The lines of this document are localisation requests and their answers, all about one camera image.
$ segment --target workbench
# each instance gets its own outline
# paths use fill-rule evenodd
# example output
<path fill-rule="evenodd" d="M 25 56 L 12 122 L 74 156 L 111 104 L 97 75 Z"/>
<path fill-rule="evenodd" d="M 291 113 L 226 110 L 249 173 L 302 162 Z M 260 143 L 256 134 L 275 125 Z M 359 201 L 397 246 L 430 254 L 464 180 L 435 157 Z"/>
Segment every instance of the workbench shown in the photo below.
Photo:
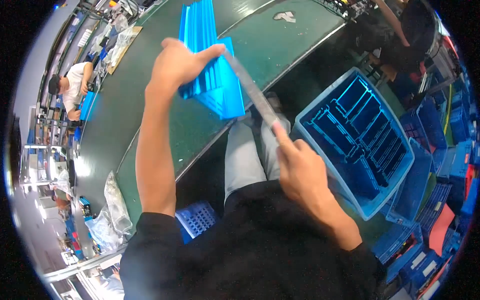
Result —
<path fill-rule="evenodd" d="M 263 90 L 345 25 L 344 19 L 312 0 L 213 2 L 219 38 L 232 38 L 235 56 Z M 107 175 L 116 171 L 134 225 L 141 213 L 135 152 L 144 89 L 162 49 L 161 41 L 178 36 L 182 4 L 167 0 L 147 20 L 137 22 L 143 30 L 113 76 L 102 83 L 81 141 L 82 163 L 76 166 L 78 194 L 90 200 L 92 211 L 99 211 L 105 203 L 98 198 L 103 199 Z M 286 11 L 294 13 L 295 23 L 273 19 L 278 12 Z M 249 106 L 248 96 L 243 96 Z M 194 99 L 174 98 L 170 146 L 177 180 L 232 123 L 219 120 L 218 115 Z"/>

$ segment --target black sleeve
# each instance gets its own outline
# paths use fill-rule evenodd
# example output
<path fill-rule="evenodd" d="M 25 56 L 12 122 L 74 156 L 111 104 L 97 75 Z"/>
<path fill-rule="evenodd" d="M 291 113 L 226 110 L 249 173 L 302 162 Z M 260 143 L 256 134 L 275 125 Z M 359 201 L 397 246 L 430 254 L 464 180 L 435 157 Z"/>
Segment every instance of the black sleeve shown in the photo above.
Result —
<path fill-rule="evenodd" d="M 176 253 L 180 245 L 175 218 L 142 213 L 120 262 L 124 299 L 171 299 L 179 287 Z"/>
<path fill-rule="evenodd" d="M 352 251 L 343 251 L 344 274 L 352 299 L 381 299 L 385 287 L 386 269 L 364 243 Z"/>

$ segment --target person in white shirt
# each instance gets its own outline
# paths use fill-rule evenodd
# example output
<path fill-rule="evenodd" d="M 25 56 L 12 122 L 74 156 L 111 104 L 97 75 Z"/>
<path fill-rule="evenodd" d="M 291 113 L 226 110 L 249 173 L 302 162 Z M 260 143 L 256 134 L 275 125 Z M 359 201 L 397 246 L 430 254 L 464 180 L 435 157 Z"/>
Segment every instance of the person in white shirt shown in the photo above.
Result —
<path fill-rule="evenodd" d="M 48 92 L 52 95 L 63 95 L 63 104 L 67 111 L 68 119 L 78 121 L 81 110 L 77 106 L 82 99 L 81 95 L 88 92 L 87 82 L 93 74 L 93 64 L 82 62 L 73 65 L 67 76 L 53 75 L 48 83 Z"/>

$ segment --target black shirt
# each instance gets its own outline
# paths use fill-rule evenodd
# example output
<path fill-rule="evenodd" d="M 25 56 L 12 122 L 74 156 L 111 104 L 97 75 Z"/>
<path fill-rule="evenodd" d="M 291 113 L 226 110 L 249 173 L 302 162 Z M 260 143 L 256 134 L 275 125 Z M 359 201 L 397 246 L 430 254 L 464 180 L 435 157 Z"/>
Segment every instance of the black shirt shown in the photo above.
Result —
<path fill-rule="evenodd" d="M 340 249 L 278 181 L 229 196 L 184 245 L 175 219 L 143 213 L 120 263 L 130 299 L 377 299 L 385 270 L 364 245 Z"/>

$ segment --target left hand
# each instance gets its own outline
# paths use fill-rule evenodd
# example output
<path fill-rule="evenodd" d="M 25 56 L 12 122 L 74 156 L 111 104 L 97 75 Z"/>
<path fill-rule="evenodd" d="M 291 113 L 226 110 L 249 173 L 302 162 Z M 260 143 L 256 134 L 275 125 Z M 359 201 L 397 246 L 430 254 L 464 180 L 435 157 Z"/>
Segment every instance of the left hand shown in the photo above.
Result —
<path fill-rule="evenodd" d="M 82 82 L 82 85 L 80 86 L 80 93 L 82 95 L 87 95 L 88 93 L 88 86 L 87 86 L 87 83 L 86 82 Z"/>
<path fill-rule="evenodd" d="M 162 47 L 163 51 L 155 60 L 147 91 L 176 91 L 180 85 L 195 79 L 212 59 L 225 51 L 225 45 L 216 44 L 199 53 L 191 53 L 182 42 L 171 37 L 162 41 Z"/>

